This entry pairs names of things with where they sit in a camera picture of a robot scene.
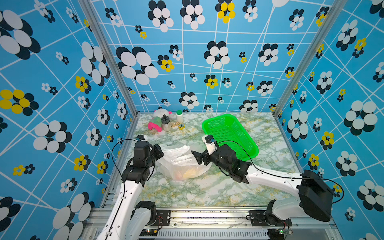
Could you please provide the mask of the translucent white plastic bag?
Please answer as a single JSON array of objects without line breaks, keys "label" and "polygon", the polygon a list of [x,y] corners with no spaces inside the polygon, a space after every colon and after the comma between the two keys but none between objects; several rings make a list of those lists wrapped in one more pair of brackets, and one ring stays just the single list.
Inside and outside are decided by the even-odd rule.
[{"label": "translucent white plastic bag", "polygon": [[199,165],[192,155],[191,151],[201,153],[205,150],[200,145],[173,145],[169,147],[161,144],[160,147],[163,150],[164,157],[156,161],[157,171],[174,181],[187,180],[183,178],[183,174],[191,168],[199,169],[199,176],[201,176],[212,166],[212,163],[207,166],[204,164]]}]

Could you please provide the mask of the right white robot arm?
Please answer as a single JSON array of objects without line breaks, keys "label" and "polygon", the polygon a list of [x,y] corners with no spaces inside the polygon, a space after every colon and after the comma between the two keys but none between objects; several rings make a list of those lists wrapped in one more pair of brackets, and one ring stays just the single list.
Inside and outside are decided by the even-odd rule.
[{"label": "right white robot arm", "polygon": [[314,172],[285,173],[257,167],[238,159],[228,145],[210,144],[202,153],[192,151],[199,165],[216,165],[238,183],[264,185],[291,194],[283,200],[270,200],[257,220],[269,226],[291,226],[291,218],[309,216],[321,222],[331,220],[333,190]]}]

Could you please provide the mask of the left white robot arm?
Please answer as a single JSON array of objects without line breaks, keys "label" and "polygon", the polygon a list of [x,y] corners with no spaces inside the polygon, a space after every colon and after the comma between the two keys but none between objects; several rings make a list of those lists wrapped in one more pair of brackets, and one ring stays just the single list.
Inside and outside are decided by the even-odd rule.
[{"label": "left white robot arm", "polygon": [[135,143],[133,153],[122,173],[117,202],[98,240],[137,240],[145,226],[156,220],[156,204],[151,201],[137,203],[137,199],[155,169],[156,161],[164,153],[158,144],[144,140]]}]

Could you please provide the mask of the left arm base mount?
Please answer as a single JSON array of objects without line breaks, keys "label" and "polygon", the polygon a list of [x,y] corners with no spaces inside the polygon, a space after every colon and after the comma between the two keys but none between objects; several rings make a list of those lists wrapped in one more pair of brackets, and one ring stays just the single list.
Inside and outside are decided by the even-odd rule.
[{"label": "left arm base mount", "polygon": [[171,220],[170,210],[156,210],[156,215],[151,217],[150,222],[146,225],[147,227],[159,228],[169,226]]}]

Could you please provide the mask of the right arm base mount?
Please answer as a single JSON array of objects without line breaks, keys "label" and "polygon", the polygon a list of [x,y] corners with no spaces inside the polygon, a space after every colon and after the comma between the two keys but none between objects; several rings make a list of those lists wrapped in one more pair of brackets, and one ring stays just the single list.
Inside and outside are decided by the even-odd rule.
[{"label": "right arm base mount", "polygon": [[246,219],[251,222],[253,227],[291,227],[291,219],[280,220],[272,214],[266,214],[262,210],[251,210],[246,215]]}]

